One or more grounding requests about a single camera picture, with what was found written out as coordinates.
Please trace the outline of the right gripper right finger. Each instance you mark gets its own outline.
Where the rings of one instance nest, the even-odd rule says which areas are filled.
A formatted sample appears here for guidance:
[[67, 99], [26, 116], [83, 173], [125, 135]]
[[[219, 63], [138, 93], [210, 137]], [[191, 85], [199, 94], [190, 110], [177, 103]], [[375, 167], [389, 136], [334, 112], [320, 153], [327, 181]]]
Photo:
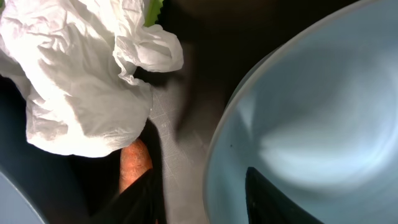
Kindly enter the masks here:
[[245, 191], [249, 224], [322, 224], [254, 167], [246, 171]]

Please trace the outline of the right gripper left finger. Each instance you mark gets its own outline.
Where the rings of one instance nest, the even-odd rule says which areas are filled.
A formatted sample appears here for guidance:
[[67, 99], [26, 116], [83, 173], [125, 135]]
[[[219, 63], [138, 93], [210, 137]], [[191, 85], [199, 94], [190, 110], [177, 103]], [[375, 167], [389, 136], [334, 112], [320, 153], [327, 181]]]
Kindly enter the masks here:
[[149, 169], [112, 204], [97, 213], [91, 224], [166, 224], [161, 177]]

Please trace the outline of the dark blue plate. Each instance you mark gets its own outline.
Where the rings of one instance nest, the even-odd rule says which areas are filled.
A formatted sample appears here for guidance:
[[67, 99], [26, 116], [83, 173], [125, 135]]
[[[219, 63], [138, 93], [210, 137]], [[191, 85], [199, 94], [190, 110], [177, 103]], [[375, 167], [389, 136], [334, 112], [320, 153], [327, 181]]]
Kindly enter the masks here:
[[1, 78], [1, 223], [87, 223], [67, 158], [29, 144], [25, 124], [25, 100]]

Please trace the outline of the light blue bowl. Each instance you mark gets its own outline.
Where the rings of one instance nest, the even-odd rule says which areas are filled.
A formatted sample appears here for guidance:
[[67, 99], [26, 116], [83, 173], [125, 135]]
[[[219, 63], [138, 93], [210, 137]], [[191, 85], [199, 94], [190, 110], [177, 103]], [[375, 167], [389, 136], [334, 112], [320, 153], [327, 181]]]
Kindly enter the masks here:
[[210, 145], [210, 223], [249, 223], [249, 167], [322, 223], [397, 222], [396, 0], [346, 6], [247, 73]]

